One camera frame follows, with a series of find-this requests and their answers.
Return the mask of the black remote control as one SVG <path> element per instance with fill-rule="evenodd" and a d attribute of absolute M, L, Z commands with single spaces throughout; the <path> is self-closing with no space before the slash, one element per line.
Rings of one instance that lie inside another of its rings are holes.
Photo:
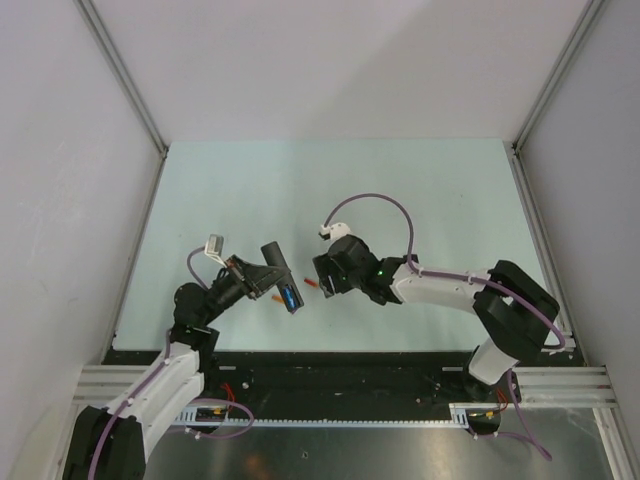
<path fill-rule="evenodd" d="M 304 301 L 279 244 L 276 241 L 267 243 L 261 247 L 261 252 L 269 266 L 279 267 L 285 272 L 276 286 L 287 311 L 290 314 L 295 314 L 304 306 Z"/>

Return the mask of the blue battery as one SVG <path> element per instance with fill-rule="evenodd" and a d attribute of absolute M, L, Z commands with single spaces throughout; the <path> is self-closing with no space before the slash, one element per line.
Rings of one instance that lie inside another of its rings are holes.
<path fill-rule="evenodd" d="M 296 293 L 296 290 L 291 286 L 285 286 L 282 289 L 282 298 L 287 306 L 287 308 L 293 312 L 300 308 L 303 303 L 301 302 L 299 295 Z"/>

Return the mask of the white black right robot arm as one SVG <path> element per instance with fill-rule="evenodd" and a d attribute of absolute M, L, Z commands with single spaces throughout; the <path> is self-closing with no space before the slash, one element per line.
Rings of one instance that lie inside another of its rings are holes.
<path fill-rule="evenodd" d="M 415 255 L 377 258 L 351 234 L 334 240 L 313 258 L 327 298 L 359 290 L 374 303 L 426 303 L 476 315 L 488 334 L 461 374 L 463 393 L 484 401 L 517 364 L 532 361 L 547 348 L 560 306 L 515 263 L 500 260 L 475 273 L 424 270 Z"/>

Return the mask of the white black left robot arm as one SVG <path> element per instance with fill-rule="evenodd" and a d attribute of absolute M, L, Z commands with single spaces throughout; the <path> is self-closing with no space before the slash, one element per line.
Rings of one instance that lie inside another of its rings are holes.
<path fill-rule="evenodd" d="M 143 478 L 152 451 L 179 413 L 220 390 L 214 355 L 219 333 L 211 322 L 238 301 L 256 300 L 289 278 L 283 256 L 267 246 L 262 254 L 262 265 L 233 255 L 210 284 L 190 282 L 176 290 L 173 325 L 156 360 L 114 400 L 87 406 L 76 418 L 63 478 Z"/>

